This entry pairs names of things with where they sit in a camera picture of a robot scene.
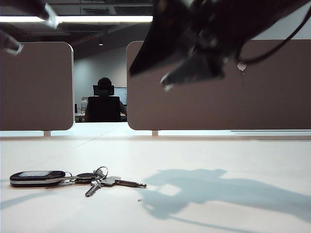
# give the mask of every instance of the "keychain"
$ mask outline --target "keychain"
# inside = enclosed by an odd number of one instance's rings
[[[105,178],[108,175],[108,169],[106,174],[103,174],[101,168],[90,173],[81,173],[76,176],[72,176],[70,172],[64,171],[23,171],[13,174],[10,177],[10,184],[13,187],[49,187],[56,186],[65,181],[74,183],[91,183],[95,179]]]

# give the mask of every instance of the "cable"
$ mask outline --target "cable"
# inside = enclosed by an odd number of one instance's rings
[[[306,16],[304,17],[303,21],[301,22],[301,24],[296,28],[295,31],[293,31],[292,34],[290,34],[285,40],[283,40],[279,45],[277,45],[276,47],[274,47],[273,49],[271,49],[270,51],[258,56],[258,57],[254,57],[254,58],[249,58],[249,59],[243,59],[241,58],[241,51],[243,48],[243,45],[240,46],[240,48],[237,50],[236,54],[235,54],[235,60],[237,62],[244,62],[246,64],[254,64],[254,63],[258,63],[261,62],[265,59],[267,59],[268,57],[270,57],[271,55],[273,55],[274,53],[276,53],[280,48],[282,48],[288,41],[290,41],[296,34],[297,32],[300,31],[300,29],[306,24],[306,22],[309,20],[309,18],[311,17],[311,7],[310,9],[307,11]]]

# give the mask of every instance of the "key blade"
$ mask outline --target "key blade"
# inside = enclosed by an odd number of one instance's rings
[[[126,186],[131,186],[131,187],[147,187],[147,184],[145,184],[145,183],[137,183],[137,182],[133,182],[133,181],[124,181],[124,180],[120,180],[120,179],[117,179],[116,183],[119,185],[126,185]]]
[[[91,197],[96,192],[97,189],[101,188],[101,183],[99,181],[93,181],[92,187],[86,192],[86,197]]]

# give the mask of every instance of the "key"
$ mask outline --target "key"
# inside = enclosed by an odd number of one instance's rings
[[[101,178],[105,178],[107,176],[103,174],[103,171],[101,169],[94,170],[93,173]]]
[[[126,186],[131,186],[131,187],[147,187],[145,183],[124,181],[124,180],[121,180],[121,177],[119,176],[109,176],[109,177],[106,177],[105,179],[101,179],[100,181],[101,181],[102,186],[114,186],[115,184],[118,184],[118,185],[126,185]]]
[[[91,197],[96,192],[97,189],[101,188],[102,184],[100,180],[92,181],[92,187],[86,192],[86,197]]]

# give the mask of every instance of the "computer monitor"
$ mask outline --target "computer monitor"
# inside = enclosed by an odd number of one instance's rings
[[[119,96],[120,101],[127,105],[127,87],[116,87],[115,86],[115,94],[114,96]]]

